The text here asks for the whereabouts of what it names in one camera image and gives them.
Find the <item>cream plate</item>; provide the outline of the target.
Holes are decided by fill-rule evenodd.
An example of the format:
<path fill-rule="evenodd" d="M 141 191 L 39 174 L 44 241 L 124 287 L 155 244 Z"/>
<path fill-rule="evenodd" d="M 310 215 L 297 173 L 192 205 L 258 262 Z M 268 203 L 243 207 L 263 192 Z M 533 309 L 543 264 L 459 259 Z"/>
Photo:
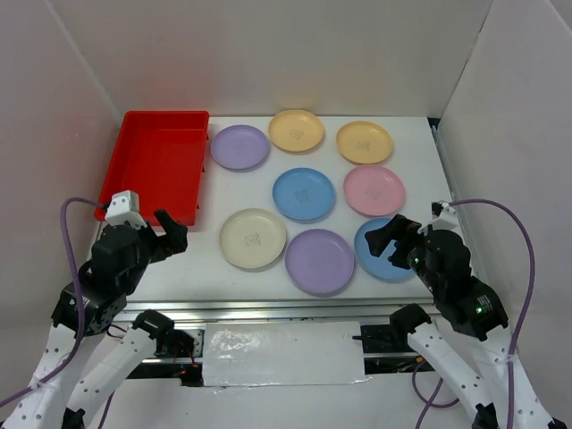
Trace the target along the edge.
<path fill-rule="evenodd" d="M 286 241 L 282 220 L 260 208 L 232 214 L 223 223 L 218 238 L 224 258 L 245 270 L 259 270 L 272 264 L 282 254 Z"/>

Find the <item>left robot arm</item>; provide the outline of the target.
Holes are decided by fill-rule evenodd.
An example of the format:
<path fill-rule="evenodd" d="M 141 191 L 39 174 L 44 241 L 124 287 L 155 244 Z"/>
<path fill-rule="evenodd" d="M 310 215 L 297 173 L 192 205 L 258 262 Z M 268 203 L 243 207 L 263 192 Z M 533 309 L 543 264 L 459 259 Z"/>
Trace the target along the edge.
<path fill-rule="evenodd" d="M 91 257 L 66 286 L 52 314 L 48 340 L 29 386 L 12 399 L 3 428 L 86 428 L 96 412 L 147 357 L 176 346 L 172 319 L 155 310 L 140 313 L 119 343 L 89 373 L 84 368 L 125 308 L 148 266 L 187 249 L 188 229 L 164 210 L 149 223 L 108 224 Z"/>

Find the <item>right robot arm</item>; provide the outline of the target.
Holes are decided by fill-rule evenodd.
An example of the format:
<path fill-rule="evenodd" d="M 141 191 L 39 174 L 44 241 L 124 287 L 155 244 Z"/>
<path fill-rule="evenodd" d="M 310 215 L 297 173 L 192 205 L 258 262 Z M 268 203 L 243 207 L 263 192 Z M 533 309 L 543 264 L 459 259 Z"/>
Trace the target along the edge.
<path fill-rule="evenodd" d="M 511 345 L 513 332 L 496 292 L 472 274 L 471 254 L 453 230 L 422 226 L 395 215 L 366 232 L 369 252 L 379 257 L 393 244 L 392 265 L 409 268 L 431 292 L 433 303 L 467 345 L 471 367 L 442 337 L 431 317 L 409 304 L 390 317 L 391 344 L 413 349 L 459 399 L 474 428 L 563 428 L 551 416 Z"/>

